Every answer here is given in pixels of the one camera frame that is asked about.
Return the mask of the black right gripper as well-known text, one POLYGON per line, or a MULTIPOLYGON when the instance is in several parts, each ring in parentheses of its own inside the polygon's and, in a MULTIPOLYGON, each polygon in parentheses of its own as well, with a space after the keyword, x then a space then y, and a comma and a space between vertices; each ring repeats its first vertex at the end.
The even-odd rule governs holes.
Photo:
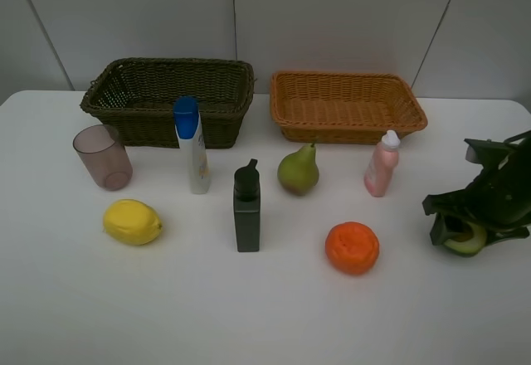
POLYGON ((530 132, 502 142, 518 147, 498 167, 482 167, 465 188, 423 200, 426 215, 443 214, 436 215, 431 228, 432 245, 456 235, 456 218, 488 228, 486 246, 530 237, 530 132))

